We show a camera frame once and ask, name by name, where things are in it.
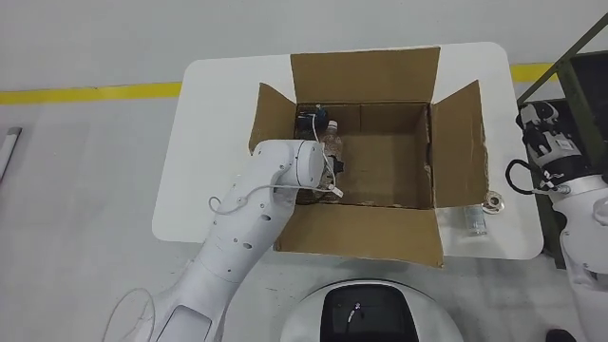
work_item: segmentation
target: floor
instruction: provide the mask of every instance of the floor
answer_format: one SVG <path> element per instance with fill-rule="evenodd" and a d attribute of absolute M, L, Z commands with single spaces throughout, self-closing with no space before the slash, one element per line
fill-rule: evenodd
<path fill-rule="evenodd" d="M 204 58 L 491 41 L 554 62 L 605 0 L 2 0 L 0 90 L 180 81 Z M 608 31 L 590 49 L 606 48 Z"/>
<path fill-rule="evenodd" d="M 24 127 L 0 185 L 3 341 L 100 340 L 124 292 L 160 292 L 197 253 L 197 244 L 159 241 L 151 231 L 176 104 L 0 107 L 0 132 Z M 426 292 L 466 341 L 543 341 L 555 326 L 584 341 L 565 273 L 545 256 L 447 258 L 436 270 L 274 252 L 237 292 L 224 341 L 277 341 L 286 312 L 305 294 L 349 277 L 385 277 Z"/>

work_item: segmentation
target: clear plastic container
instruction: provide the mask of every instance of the clear plastic container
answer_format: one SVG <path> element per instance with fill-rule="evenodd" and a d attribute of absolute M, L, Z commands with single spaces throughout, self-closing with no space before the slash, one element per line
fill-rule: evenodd
<path fill-rule="evenodd" d="M 468 234 L 472 237 L 486 235 L 484 209 L 482 205 L 465 206 L 465 222 Z"/>
<path fill-rule="evenodd" d="M 333 162 L 335 160 L 342 161 L 342 139 L 338 136 L 338 122 L 330 121 L 327 130 L 319 141 L 325 144 L 325 156 L 327 156 L 329 163 L 325 172 L 323 172 L 320 184 L 321 187 L 326 188 L 333 181 Z"/>

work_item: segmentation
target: white cable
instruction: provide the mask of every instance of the white cable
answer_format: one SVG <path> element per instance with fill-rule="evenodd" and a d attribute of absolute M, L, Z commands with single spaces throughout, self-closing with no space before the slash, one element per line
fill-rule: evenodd
<path fill-rule="evenodd" d="M 317 143 L 320 143 L 319 138 L 316 135 L 316 128 L 314 127 L 314 118 L 315 117 L 316 117 L 316 114 L 313 114 L 313 133 L 314 133 L 314 139 L 316 140 Z M 323 160 L 325 160 L 325 166 L 323 168 L 324 169 L 325 169 L 325 167 L 329 168 L 330 167 L 330 162 L 327 159 L 327 156 L 325 155 L 325 144 L 324 143 L 323 143 Z M 241 207 L 245 206 L 247 204 L 247 201 L 249 200 L 249 197 L 251 197 L 251 195 L 255 191 L 260 190 L 260 189 L 266 189 L 266 188 L 308 189 L 308 190 L 312 190 L 314 192 L 333 193 L 333 188 L 335 187 L 335 184 L 336 184 L 335 173 L 333 172 L 333 169 L 329 169 L 329 170 L 332 172 L 332 184 L 330 184 L 330 186 L 328 187 L 328 189 L 312 188 L 312 187 L 297 186 L 297 185 L 262 185 L 262 186 L 258 186 L 256 188 L 252 189 L 244 197 L 238 198 L 237 199 L 237 207 L 235 207 L 234 209 L 227 210 L 227 211 L 220 211 L 220 210 L 218 210 L 219 206 L 218 206 L 218 208 L 216 208 L 211 203 L 213 200 L 216 200 L 218 202 L 218 204 L 221 205 L 221 200 L 219 200 L 219 198 L 216 197 L 216 196 L 210 197 L 209 200 L 207 201 L 207 204 L 209 205 L 209 209 L 211 209 L 212 212 L 214 212 L 216 214 L 219 214 L 221 216 L 226 216 L 228 214 L 236 212 L 236 210 L 238 210 Z"/>
<path fill-rule="evenodd" d="M 316 136 L 316 128 L 314 127 L 314 117 L 316 117 L 316 114 L 313 114 L 313 133 L 314 133 L 314 139 L 316 140 L 317 143 L 321 143 L 319 141 L 319 138 Z M 330 167 L 330 161 L 327 159 L 327 156 L 325 155 L 325 143 L 322 144 L 323 145 L 323 160 L 325 160 L 325 163 L 327 167 Z M 333 169 L 330 169 L 330 171 L 332 171 L 332 185 L 335 187 L 337 185 L 337 181 L 335 180 L 335 173 L 333 172 Z"/>
<path fill-rule="evenodd" d="M 218 208 L 215 208 L 211 204 L 212 200 L 216 200 L 219 204 L 221 204 L 221 200 L 219 200 L 219 198 L 217 198 L 216 196 L 210 197 L 209 201 L 207 203 L 209 204 L 209 209 L 211 209 L 212 212 L 214 212 L 216 214 L 219 214 L 221 216 L 226 216 L 228 214 L 236 212 L 236 210 L 238 210 L 241 207 L 245 206 L 247 204 L 247 201 L 249 200 L 249 197 L 251 197 L 251 195 L 254 192 L 256 192 L 257 190 L 266 189 L 266 188 L 309 189 L 309 190 L 312 190 L 314 192 L 323 192 L 323 193 L 331 193 L 332 192 L 331 189 L 319 189 L 319 188 L 312 188 L 312 187 L 307 187 L 307 186 L 297 186 L 297 185 L 262 185 L 262 186 L 258 186 L 256 188 L 253 188 L 244 197 L 239 197 L 237 199 L 237 203 L 238 203 L 237 207 L 235 207 L 234 209 L 231 209 L 231 210 L 220 211 L 220 210 L 218 210 Z"/>
<path fill-rule="evenodd" d="M 148 336 L 146 338 L 147 342 L 150 342 L 150 340 L 152 339 L 152 332 L 154 331 L 154 324 L 156 323 L 156 308 L 154 306 L 154 298 L 152 298 L 152 294 L 150 294 L 148 292 L 147 289 L 145 288 L 133 288 L 132 290 L 130 290 L 129 292 L 127 292 L 126 294 L 123 295 L 123 297 L 121 297 L 120 300 L 118 300 L 118 302 L 116 303 L 116 305 L 114 305 L 114 309 L 112 309 L 112 313 L 110 313 L 110 317 L 107 319 L 107 323 L 105 323 L 105 329 L 104 329 L 104 336 L 102 337 L 102 342 L 105 342 L 105 338 L 107 337 L 107 332 L 110 329 L 110 323 L 112 322 L 112 318 L 114 318 L 114 313 L 116 312 L 116 310 L 118 309 L 119 306 L 121 306 L 121 304 L 123 303 L 123 301 L 129 297 L 129 295 L 135 293 L 135 292 L 144 292 L 147 294 L 149 300 L 150 300 L 150 307 L 152 308 L 152 326 L 150 327 L 150 332 L 148 332 Z M 143 312 L 140 315 L 140 320 L 142 319 L 143 313 L 145 313 L 145 307 L 143 308 Z M 127 336 L 129 334 L 131 334 L 131 332 L 133 332 L 135 330 L 135 327 L 133 329 L 131 329 L 127 334 L 125 334 L 124 336 Z"/>

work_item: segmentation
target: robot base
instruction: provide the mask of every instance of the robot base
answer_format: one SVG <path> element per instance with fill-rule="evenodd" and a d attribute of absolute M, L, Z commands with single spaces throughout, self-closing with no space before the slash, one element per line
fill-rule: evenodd
<path fill-rule="evenodd" d="M 449 314 L 427 295 L 386 280 L 330 284 L 288 315 L 281 342 L 463 342 Z"/>

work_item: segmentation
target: cardboard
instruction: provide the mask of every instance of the cardboard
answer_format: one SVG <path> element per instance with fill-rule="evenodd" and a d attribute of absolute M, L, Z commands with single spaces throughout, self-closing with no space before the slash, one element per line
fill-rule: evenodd
<path fill-rule="evenodd" d="M 295 113 L 324 105 L 338 121 L 342 199 L 296 206 L 278 251 L 440 267 L 434 209 L 482 203 L 485 135 L 475 82 L 432 103 L 440 49 L 291 56 L 297 103 L 261 84 L 250 149 L 291 139 Z"/>

